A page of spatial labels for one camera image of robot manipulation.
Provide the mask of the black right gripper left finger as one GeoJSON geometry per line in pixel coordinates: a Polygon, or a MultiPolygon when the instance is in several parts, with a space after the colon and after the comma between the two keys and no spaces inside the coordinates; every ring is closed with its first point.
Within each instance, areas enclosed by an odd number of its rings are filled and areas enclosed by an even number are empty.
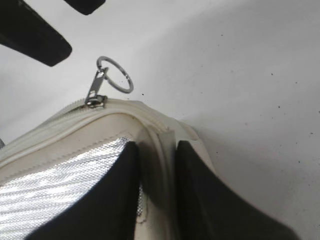
{"type": "Polygon", "coordinates": [[[67,210],[37,228],[35,240],[132,240],[140,187],[139,150],[129,141],[103,178],[67,210]]]}

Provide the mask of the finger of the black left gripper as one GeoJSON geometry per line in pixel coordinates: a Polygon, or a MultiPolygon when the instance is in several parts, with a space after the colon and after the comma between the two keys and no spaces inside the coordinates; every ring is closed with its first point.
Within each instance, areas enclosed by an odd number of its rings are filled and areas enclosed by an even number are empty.
{"type": "Polygon", "coordinates": [[[90,15],[99,7],[105,0],[64,0],[70,7],[83,15],[90,15]]]}
{"type": "Polygon", "coordinates": [[[49,67],[72,53],[65,38],[23,0],[0,2],[0,44],[49,67]]]}

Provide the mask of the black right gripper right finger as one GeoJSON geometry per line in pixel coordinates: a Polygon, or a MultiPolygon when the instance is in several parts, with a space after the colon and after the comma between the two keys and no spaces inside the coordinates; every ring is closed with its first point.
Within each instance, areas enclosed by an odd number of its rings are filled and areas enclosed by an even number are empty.
{"type": "Polygon", "coordinates": [[[228,188],[188,141],[175,152],[176,209],[184,240],[297,240],[288,226],[228,188]]]}

